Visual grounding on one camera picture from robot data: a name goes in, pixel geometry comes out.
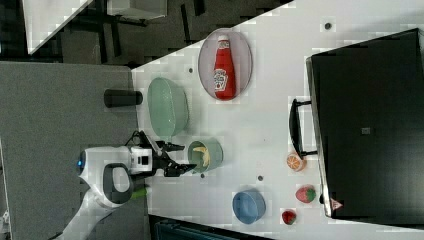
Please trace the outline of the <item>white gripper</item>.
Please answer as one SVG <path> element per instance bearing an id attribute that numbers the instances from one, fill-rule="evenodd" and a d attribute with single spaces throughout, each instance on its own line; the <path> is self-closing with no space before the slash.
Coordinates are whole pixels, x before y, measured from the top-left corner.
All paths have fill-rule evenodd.
<path id="1" fill-rule="evenodd" d="M 133 146 L 130 148 L 130 174 L 153 176 L 160 167 L 160 159 L 164 152 L 183 151 L 184 145 L 177 145 L 166 141 L 157 141 L 156 150 Z M 193 170 L 196 164 L 179 164 L 169 160 L 164 164 L 165 177 L 179 177 Z"/>

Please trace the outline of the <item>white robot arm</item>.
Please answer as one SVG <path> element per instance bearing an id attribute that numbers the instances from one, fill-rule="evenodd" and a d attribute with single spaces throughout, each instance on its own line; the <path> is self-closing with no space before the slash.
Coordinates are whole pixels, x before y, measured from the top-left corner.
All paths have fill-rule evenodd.
<path id="1" fill-rule="evenodd" d="M 89 189 L 72 220 L 50 240 L 86 240 L 101 220 L 131 199 L 137 178 L 154 176 L 158 169 L 165 177 L 179 177 L 196 164 L 176 163 L 166 151 L 145 144 L 87 148 L 77 166 Z"/>

